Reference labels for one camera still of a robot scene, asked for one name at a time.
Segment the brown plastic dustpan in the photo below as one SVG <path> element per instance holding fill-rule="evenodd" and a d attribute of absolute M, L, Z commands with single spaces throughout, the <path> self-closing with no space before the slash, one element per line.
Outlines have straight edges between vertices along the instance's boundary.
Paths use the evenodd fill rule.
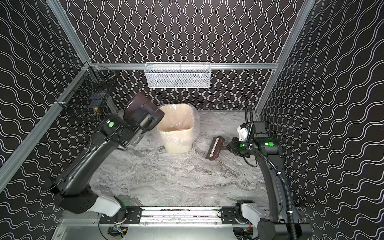
<path fill-rule="evenodd" d="M 151 131 L 165 116 L 151 100 L 142 93 L 137 93 L 124 109 L 123 119 L 126 122 L 135 121 L 144 131 Z"/>

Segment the brown cartoon-face hand broom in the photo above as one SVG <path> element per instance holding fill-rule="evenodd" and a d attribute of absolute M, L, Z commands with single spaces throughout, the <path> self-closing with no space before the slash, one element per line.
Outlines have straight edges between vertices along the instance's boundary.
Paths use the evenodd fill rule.
<path fill-rule="evenodd" d="M 206 160 L 214 161 L 220 156 L 220 152 L 229 150 L 230 145 L 225 145 L 225 139 L 222 136 L 214 137 L 206 155 Z"/>

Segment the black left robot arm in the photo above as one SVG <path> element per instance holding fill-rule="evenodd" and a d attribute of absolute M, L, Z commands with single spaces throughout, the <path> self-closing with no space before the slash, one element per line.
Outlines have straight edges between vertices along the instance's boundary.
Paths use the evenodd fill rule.
<path fill-rule="evenodd" d="M 139 140 L 150 130 L 153 122 L 149 114 L 134 115 L 126 120 L 117 115 L 107 116 L 78 158 L 59 177 L 49 182 L 48 190 L 55 195 L 57 205 L 74 214 L 95 212 L 116 218 L 117 222 L 122 221 L 124 204 L 115 197 L 95 193 L 90 180 L 114 150 Z"/>

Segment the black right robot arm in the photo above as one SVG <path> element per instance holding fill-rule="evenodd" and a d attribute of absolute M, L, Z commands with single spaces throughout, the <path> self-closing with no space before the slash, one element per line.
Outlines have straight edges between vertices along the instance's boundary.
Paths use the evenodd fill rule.
<path fill-rule="evenodd" d="M 247 160 L 254 156 L 263 174 L 269 201 L 269 217 L 264 218 L 250 202 L 240 203 L 243 222 L 253 224 L 256 240 L 308 240 L 313 235 L 295 207 L 284 173 L 285 156 L 278 140 L 270 138 L 265 123 L 254 121 L 238 127 L 239 137 L 229 144 L 229 151 Z"/>

